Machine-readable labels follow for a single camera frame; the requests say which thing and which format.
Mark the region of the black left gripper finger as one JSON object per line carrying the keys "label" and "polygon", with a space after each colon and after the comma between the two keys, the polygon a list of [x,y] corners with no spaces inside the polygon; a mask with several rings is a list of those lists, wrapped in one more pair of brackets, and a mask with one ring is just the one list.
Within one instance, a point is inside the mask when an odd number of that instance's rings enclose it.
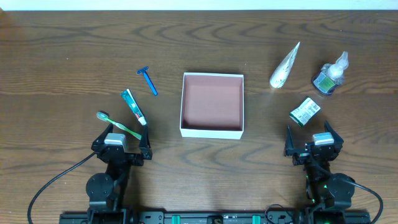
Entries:
{"label": "black left gripper finger", "polygon": [[148,126],[144,126],[144,130],[141,134],[141,140],[139,142],[139,149],[143,154],[152,154],[152,149],[149,142]]}
{"label": "black left gripper finger", "polygon": [[113,132],[113,125],[109,124],[107,128],[93,141],[92,147],[100,147],[109,133]]}

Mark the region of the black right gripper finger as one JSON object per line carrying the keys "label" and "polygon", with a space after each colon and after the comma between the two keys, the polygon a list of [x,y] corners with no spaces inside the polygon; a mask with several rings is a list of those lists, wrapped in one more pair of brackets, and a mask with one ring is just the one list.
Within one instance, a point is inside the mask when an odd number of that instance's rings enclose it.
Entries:
{"label": "black right gripper finger", "polygon": [[333,137],[335,144],[343,144],[344,140],[336,133],[336,131],[330,126],[329,122],[325,120],[324,128],[326,132],[329,132]]}
{"label": "black right gripper finger", "polygon": [[292,133],[290,126],[287,126],[287,135],[285,140],[284,155],[291,156],[294,153],[294,144],[292,140]]}

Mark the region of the green toothbrush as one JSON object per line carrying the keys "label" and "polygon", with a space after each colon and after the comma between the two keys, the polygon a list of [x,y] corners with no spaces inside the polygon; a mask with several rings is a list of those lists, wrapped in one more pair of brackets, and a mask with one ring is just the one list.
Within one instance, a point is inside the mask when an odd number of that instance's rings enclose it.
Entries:
{"label": "green toothbrush", "polygon": [[123,130],[125,132],[128,132],[131,135],[133,135],[138,140],[141,140],[142,136],[140,134],[137,134],[136,132],[130,130],[129,128],[125,127],[125,125],[123,125],[123,124],[121,124],[119,122],[113,121],[112,119],[109,118],[109,116],[106,113],[99,111],[99,112],[96,113],[96,117],[98,119],[102,120],[102,121],[109,122],[109,123],[115,125],[119,129],[121,129],[121,130]]}

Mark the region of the small white green packet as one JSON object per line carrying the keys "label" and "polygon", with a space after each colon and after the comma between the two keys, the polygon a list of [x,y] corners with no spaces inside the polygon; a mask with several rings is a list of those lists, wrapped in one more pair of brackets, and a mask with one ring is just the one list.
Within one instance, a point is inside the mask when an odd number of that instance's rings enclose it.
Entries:
{"label": "small white green packet", "polygon": [[314,117],[321,108],[309,97],[302,104],[290,112],[289,116],[300,126],[305,126],[309,120]]}

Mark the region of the clear foam soap pump bottle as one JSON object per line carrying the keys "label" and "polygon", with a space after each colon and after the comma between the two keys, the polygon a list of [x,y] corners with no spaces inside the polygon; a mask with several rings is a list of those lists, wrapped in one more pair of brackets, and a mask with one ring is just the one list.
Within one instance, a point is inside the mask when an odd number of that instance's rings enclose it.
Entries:
{"label": "clear foam soap pump bottle", "polygon": [[348,52],[344,51],[333,64],[326,63],[320,73],[312,78],[313,86],[324,95],[331,95],[337,87],[344,84],[344,71],[349,67]]}

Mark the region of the white lotion tube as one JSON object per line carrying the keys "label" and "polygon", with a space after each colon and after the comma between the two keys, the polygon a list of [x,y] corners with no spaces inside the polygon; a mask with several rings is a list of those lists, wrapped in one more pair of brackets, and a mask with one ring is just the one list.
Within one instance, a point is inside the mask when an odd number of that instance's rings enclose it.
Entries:
{"label": "white lotion tube", "polygon": [[269,84],[272,88],[282,88],[285,84],[294,65],[299,47],[300,42],[298,42],[297,45],[285,56],[271,75]]}

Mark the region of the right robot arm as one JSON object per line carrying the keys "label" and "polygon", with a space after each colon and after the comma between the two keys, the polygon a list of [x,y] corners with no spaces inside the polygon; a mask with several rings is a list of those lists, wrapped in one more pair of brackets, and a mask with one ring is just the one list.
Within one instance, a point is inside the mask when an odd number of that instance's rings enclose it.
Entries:
{"label": "right robot arm", "polygon": [[295,216],[295,223],[343,223],[344,212],[351,206],[354,186],[351,177],[330,171],[330,162],[340,153],[344,140],[325,121],[325,131],[314,134],[304,148],[294,147],[292,132],[287,128],[284,156],[292,157],[295,166],[306,172],[306,194],[313,205]]}

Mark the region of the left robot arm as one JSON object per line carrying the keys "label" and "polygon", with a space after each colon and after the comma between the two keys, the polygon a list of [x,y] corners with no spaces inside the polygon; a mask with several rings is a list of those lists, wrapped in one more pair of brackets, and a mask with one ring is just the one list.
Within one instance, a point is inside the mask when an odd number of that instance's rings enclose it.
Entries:
{"label": "left robot arm", "polygon": [[143,166],[145,160],[152,159],[148,127],[144,127],[139,140],[140,153],[127,152],[126,136],[114,133],[112,124],[93,141],[91,149],[107,168],[86,183],[90,198],[88,223],[135,223],[134,212],[123,207],[123,200],[131,167]]}

